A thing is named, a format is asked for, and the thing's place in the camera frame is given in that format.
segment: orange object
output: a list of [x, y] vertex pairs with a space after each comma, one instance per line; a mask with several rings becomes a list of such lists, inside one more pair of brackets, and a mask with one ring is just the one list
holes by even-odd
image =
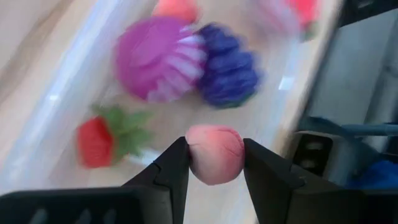
[[195, 0], [159, 0], [153, 15], [174, 16], [194, 23], [198, 19], [198, 12]]

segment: plush toy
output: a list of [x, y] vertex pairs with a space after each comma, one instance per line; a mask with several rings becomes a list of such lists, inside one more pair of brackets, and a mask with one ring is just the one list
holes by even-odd
[[288, 0], [287, 2], [296, 12], [301, 29], [309, 37], [313, 35], [318, 19], [318, 0]]
[[241, 106], [259, 83], [252, 53], [241, 50], [239, 40], [218, 24], [209, 24], [199, 33], [208, 51], [205, 74], [198, 82], [203, 99], [216, 108]]
[[185, 135], [190, 148], [190, 168], [208, 185], [235, 179], [244, 165], [244, 144], [239, 134], [226, 126], [193, 126]]
[[174, 16], [195, 23], [198, 19], [198, 6], [195, 0], [159, 0], [153, 15]]
[[125, 155], [141, 155], [151, 134], [142, 128], [149, 114], [125, 113], [120, 107], [94, 106], [98, 114], [77, 129], [80, 162], [87, 168], [107, 167]]
[[116, 46], [116, 76], [124, 89], [148, 102], [169, 102], [203, 75], [203, 40], [187, 21], [155, 16], [133, 24]]

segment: red strawberry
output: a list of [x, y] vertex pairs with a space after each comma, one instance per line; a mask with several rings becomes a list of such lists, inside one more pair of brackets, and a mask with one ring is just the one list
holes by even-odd
[[139, 147], [151, 137], [140, 127], [148, 119], [148, 114], [126, 114], [118, 106], [96, 106], [94, 109], [99, 116], [78, 128], [78, 152], [83, 165], [88, 168], [105, 167], [120, 161], [126, 154], [139, 156]]
[[311, 39], [317, 31], [318, 1], [319, 0], [287, 0], [298, 15], [300, 26], [305, 34], [305, 40]]
[[103, 118], [98, 116], [82, 124], [77, 138], [81, 161], [85, 166], [111, 165], [113, 139]]

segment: blue ruffled object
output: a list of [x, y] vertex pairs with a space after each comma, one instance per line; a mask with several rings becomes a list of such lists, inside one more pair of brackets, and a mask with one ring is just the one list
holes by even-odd
[[396, 189], [398, 188], [398, 165], [390, 161], [380, 161], [371, 165], [361, 177], [348, 185], [351, 189]]
[[209, 24], [199, 31], [209, 54], [198, 89], [210, 105], [232, 108], [255, 94], [259, 75], [253, 69], [252, 54], [242, 52], [239, 40], [226, 34], [224, 29]]

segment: green leaves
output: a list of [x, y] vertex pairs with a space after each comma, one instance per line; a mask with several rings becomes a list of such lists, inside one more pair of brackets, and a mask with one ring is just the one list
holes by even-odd
[[140, 148], [152, 139], [152, 134], [142, 128], [150, 118], [148, 112], [126, 114], [119, 106], [107, 108], [98, 105], [93, 106], [93, 111], [104, 118], [114, 139], [114, 162], [126, 154], [140, 156]]

